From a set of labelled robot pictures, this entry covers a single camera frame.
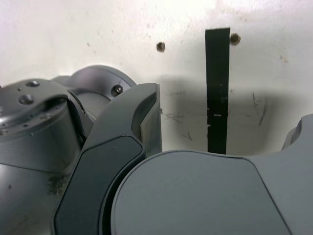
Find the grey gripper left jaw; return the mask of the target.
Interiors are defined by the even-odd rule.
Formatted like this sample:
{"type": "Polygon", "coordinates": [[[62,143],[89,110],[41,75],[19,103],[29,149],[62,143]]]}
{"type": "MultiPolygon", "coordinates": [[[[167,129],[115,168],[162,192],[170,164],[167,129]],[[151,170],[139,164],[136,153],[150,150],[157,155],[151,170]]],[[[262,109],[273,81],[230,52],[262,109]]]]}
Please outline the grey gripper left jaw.
{"type": "Polygon", "coordinates": [[[126,175],[162,151],[160,87],[136,85],[97,117],[52,221],[55,235],[109,235],[115,193],[126,175]]]}

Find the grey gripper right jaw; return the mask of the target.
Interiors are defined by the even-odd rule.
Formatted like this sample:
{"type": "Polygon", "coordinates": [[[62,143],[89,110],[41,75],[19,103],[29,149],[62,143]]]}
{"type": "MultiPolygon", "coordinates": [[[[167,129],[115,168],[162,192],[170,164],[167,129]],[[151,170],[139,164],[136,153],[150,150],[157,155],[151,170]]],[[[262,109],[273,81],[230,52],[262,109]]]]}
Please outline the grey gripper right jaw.
{"type": "Polygon", "coordinates": [[[121,182],[110,226],[114,235],[312,234],[312,115],[272,154],[149,157],[121,182]]]}

